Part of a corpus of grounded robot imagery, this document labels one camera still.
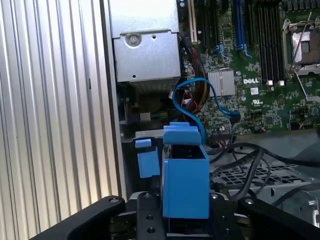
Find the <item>blue plastic clip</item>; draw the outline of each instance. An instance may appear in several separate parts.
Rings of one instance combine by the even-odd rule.
[[[209,158],[197,127],[171,123],[164,127],[163,143],[169,152],[163,160],[163,216],[207,219]]]

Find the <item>ventilation grille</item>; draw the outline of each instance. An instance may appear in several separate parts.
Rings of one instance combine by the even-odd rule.
[[[271,167],[271,175],[267,182],[267,185],[281,185],[281,184],[294,184],[294,183],[305,183],[300,174],[296,171],[296,165],[282,165],[282,166],[272,166]],[[239,168],[233,168],[230,170],[226,170],[217,174],[215,178],[213,178],[214,182],[223,183],[226,186],[236,186],[242,185],[245,182],[248,167],[242,167],[243,171]],[[252,184],[259,186],[259,183],[263,183],[268,174],[268,168],[259,167],[257,168]]]
[[[178,82],[178,78],[150,80],[150,81],[131,81],[130,84],[140,94],[159,94],[168,93],[173,90]]]

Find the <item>blue plastic bracket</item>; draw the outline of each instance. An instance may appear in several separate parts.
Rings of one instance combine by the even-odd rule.
[[[138,139],[135,141],[138,150],[137,158],[139,164],[140,178],[149,178],[160,175],[158,148],[152,147],[151,138]]]

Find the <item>ribbed metal surface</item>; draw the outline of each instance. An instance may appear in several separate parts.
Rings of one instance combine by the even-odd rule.
[[[217,97],[236,94],[233,70],[210,71],[208,72],[208,80],[214,86]],[[212,89],[210,90],[210,97],[214,97]]]
[[[117,175],[100,3],[0,1],[0,240],[26,240]]]

